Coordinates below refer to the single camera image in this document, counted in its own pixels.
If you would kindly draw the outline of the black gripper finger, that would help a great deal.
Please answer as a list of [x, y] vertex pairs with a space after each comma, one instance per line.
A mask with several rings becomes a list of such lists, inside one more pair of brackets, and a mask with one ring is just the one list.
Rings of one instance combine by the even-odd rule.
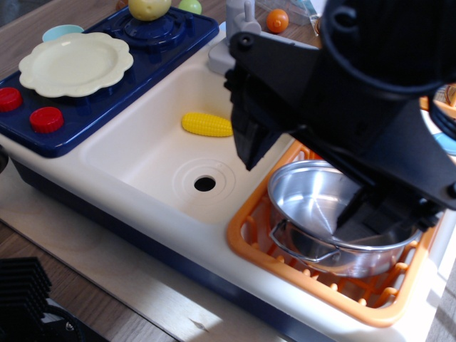
[[335, 211], [332, 240], [339, 244], [400, 244], [418, 231], [420, 195], [396, 187], [370, 192], [347, 177], [337, 177], [331, 194]]
[[232, 93], [231, 122], [237, 155], [252, 170], [283, 134], [270, 112], [260, 103]]

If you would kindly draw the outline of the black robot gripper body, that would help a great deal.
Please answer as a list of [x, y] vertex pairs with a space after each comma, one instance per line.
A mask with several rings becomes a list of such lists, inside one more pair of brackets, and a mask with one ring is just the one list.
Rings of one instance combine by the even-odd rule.
[[417, 228], [455, 208], [455, 164], [420, 112], [420, 97], [437, 82], [398, 85], [391, 72], [359, 71], [331, 40], [316, 50], [240, 32], [229, 53], [231, 94], [263, 105], [283, 134], [370, 192], [396, 187], [420, 195]]

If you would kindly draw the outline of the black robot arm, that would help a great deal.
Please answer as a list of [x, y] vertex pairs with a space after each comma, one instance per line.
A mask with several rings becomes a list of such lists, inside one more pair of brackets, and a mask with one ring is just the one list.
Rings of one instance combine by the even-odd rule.
[[323, 239], [427, 229], [455, 208], [455, 164], [419, 99], [455, 81], [453, 1], [328, 1], [322, 47], [233, 35], [226, 87], [238, 156], [252, 169], [287, 133], [358, 183]]

